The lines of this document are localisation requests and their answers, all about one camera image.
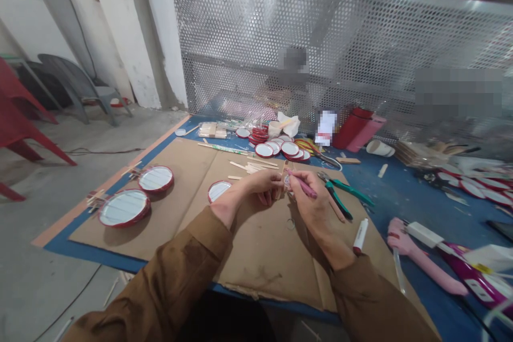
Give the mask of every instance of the hand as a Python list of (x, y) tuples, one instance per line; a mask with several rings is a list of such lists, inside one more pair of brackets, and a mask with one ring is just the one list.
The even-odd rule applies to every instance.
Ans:
[[(316, 199), (310, 198), (303, 192), (297, 178), (301, 178), (317, 193)], [(321, 179), (310, 171), (295, 171), (289, 181), (298, 203), (299, 213), (312, 235), (314, 237), (329, 235), (331, 229), (328, 214), (331, 196)]]
[(263, 205), (270, 206), (283, 188), (282, 176), (275, 170), (262, 170), (243, 178), (239, 184), (248, 193), (256, 193)]
[[(301, 178), (312, 190), (317, 193), (317, 198), (308, 197), (301, 188), (297, 178)], [(330, 199), (326, 187), (321, 179), (309, 171), (293, 172), (289, 178), (291, 190), (298, 203), (299, 213), (306, 227), (315, 238), (333, 270), (341, 270), (350, 266), (356, 256), (353, 251), (334, 232), (329, 221)]]

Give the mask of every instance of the brown shirt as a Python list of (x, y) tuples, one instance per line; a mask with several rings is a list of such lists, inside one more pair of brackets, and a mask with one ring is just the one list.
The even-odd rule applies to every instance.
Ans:
[[(172, 341), (214, 277), (232, 234), (205, 209), (101, 312), (78, 319), (64, 342)], [(417, 309), (362, 255), (331, 285), (351, 341), (439, 341)]]

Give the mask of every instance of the table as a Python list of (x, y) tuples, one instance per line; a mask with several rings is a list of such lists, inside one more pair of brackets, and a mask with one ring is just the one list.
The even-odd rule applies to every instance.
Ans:
[[(142, 161), (141, 167), (147, 165), (176, 137), (173, 133), (176, 128), (180, 127), (188, 131), (200, 122), (211, 120), (212, 118), (197, 115), (185, 118), (152, 147), (137, 157), (131, 165), (136, 164), (139, 160)], [(197, 136), (196, 131), (185, 138), (203, 141)], [(236, 149), (239, 148), (237, 146), (246, 147), (251, 150), (246, 139), (237, 137), (224, 140), (210, 139), (209, 142)], [(340, 155), (340, 150), (330, 147), (327, 150), (331, 157)], [(358, 158), (362, 162), (360, 165), (344, 165), (344, 175), (353, 187), (369, 195), (376, 203), (371, 218), (384, 238), (387, 235), (388, 223), (393, 217), (398, 216), (410, 222), (418, 221), (446, 238), (449, 242), (458, 243), (469, 248), (478, 248), (490, 243), (511, 246), (507, 240), (485, 224), (486, 220), (512, 222), (510, 217), (495, 209), (491, 202), (465, 196), (470, 207), (460, 205), (448, 199), (442, 191), (430, 187), (424, 181), (419, 182), (414, 178), (413, 170), (404, 166), (396, 158), (373, 156), (364, 151), (360, 151), (358, 154), (346, 152), (346, 155), (350, 158)], [(388, 164), (388, 169), (383, 178), (379, 179), (377, 174), (385, 163)], [(330, 165), (322, 164), (317, 158), (312, 158), (311, 164), (332, 168)], [(117, 192), (128, 182), (128, 175), (120, 176), (121, 172), (119, 171), (100, 188), (105, 188), (106, 193)], [(51, 252), (101, 263), (131, 273), (138, 272), (146, 264), (143, 260), (69, 241), (70, 234), (88, 217), (84, 199), (62, 220), (34, 240), (33, 244), (44, 247)], [(455, 277), (449, 266), (436, 252), (423, 246), (421, 248), (429, 253), (436, 264)], [(403, 257), (401, 262), (404, 274), (422, 300), (443, 340), (479, 341), (481, 335), (479, 323), (468, 315), (450, 294), (441, 289), (407, 257)], [(211, 289), (244, 298), (241, 294), (228, 291), (218, 284), (213, 283)], [(481, 318), (486, 314), (487, 309), (477, 302), (473, 296), (467, 296), (467, 300)], [(336, 314), (321, 312), (304, 304), (267, 299), (262, 299), (262, 301), (326, 322), (339, 322)], [(513, 331), (507, 329), (499, 321), (494, 322), (492, 330), (499, 340), (513, 340)]]
[(4, 53), (0, 53), (0, 57), (4, 59), (8, 64), (21, 64), (25, 69), (28, 71), (28, 73), (34, 78), (37, 84), (43, 89), (44, 93), (48, 95), (48, 97), (52, 100), (52, 102), (57, 106), (58, 109), (64, 111), (62, 106), (57, 102), (57, 100), (53, 97), (52, 93), (45, 87), (43, 82), (37, 77), (37, 75), (32, 71), (32, 68), (27, 64), (25, 59), (13, 56), (13, 55), (7, 55)]

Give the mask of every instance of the paper cup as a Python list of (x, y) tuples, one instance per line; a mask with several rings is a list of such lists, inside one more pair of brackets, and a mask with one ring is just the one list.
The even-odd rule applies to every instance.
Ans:
[(282, 129), (279, 128), (280, 124), (281, 123), (278, 121), (269, 122), (269, 130), (267, 131), (267, 134), (269, 135), (269, 139), (278, 137), (278, 135), (282, 133)]
[(395, 154), (395, 148), (390, 147), (388, 144), (375, 139), (367, 144), (367, 152), (373, 155), (384, 156), (386, 158), (391, 157)]

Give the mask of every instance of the person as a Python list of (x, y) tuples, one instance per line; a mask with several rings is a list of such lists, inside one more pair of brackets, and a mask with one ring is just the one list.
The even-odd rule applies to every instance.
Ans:
[[(305, 195), (298, 178), (317, 193), (316, 199)], [(63, 341), (177, 340), (180, 329), (191, 311), (194, 312), (195, 304), (201, 302), (202, 294), (229, 252), (230, 228), (242, 201), (256, 193), (263, 204), (270, 206), (282, 187), (281, 174), (274, 170), (259, 171), (235, 183), (184, 230), (160, 246), (104, 311), (78, 319)], [(376, 273), (369, 257), (356, 256), (343, 239), (334, 236), (328, 221), (329, 195), (317, 176), (311, 172), (294, 172), (290, 176), (290, 189), (301, 218), (331, 265), (333, 294), (351, 341), (438, 341), (437, 334), (410, 301)], [(211, 311), (210, 316), (218, 312)], [(209, 315), (203, 317), (208, 325)], [(202, 327), (201, 322), (195, 325), (196, 331), (210, 327)]]

